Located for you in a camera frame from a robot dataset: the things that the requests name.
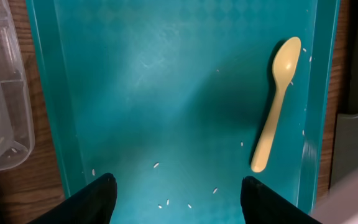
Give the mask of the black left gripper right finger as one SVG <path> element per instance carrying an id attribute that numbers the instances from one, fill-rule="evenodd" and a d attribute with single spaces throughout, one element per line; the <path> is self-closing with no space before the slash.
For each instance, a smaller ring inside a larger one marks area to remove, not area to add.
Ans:
<path id="1" fill-rule="evenodd" d="M 253 176 L 243 178 L 240 201 L 246 224 L 321 224 Z"/>

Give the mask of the yellow plastic spoon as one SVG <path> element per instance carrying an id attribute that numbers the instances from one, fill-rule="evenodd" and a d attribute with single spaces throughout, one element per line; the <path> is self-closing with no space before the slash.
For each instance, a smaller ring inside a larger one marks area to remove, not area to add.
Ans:
<path id="1" fill-rule="evenodd" d="M 291 37 L 279 48 L 273 59 L 272 75 L 275 81 L 275 94 L 250 164 L 255 173 L 262 172 L 267 166 L 285 93 L 295 75 L 300 51 L 300 38 Z"/>

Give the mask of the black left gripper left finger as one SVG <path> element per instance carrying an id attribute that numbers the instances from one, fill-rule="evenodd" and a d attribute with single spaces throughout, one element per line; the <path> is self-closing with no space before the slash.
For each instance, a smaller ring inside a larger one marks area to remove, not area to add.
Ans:
<path id="1" fill-rule="evenodd" d="M 109 224 L 116 200 L 116 179 L 111 173 L 105 173 L 49 212 L 31 222 L 37 224 Z"/>

